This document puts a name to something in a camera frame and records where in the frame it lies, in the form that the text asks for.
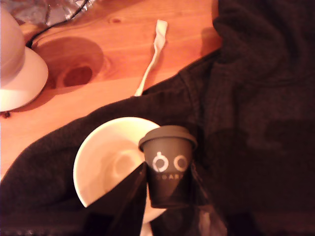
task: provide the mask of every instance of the wood grain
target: wood grain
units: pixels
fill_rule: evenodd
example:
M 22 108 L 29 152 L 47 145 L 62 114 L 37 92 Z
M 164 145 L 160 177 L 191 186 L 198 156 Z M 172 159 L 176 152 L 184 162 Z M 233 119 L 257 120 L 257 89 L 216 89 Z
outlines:
M 1 118 L 1 177 L 28 145 L 106 104 L 132 96 L 153 55 L 157 19 L 167 43 L 146 88 L 221 45 L 212 0 L 100 0 L 88 12 L 44 33 L 34 50 L 49 79 L 30 104 Z M 29 38 L 38 29 L 22 25 Z

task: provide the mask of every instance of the cup lid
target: cup lid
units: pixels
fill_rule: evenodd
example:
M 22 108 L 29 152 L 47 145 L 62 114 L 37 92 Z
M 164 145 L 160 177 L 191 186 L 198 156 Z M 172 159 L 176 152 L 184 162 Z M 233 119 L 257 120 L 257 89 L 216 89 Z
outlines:
M 165 125 L 151 130 L 142 139 L 140 139 L 140 150 L 143 151 L 143 146 L 147 141 L 158 138 L 183 138 L 192 143 L 193 150 L 195 150 L 198 146 L 196 138 L 189 133 L 188 129 L 178 125 Z

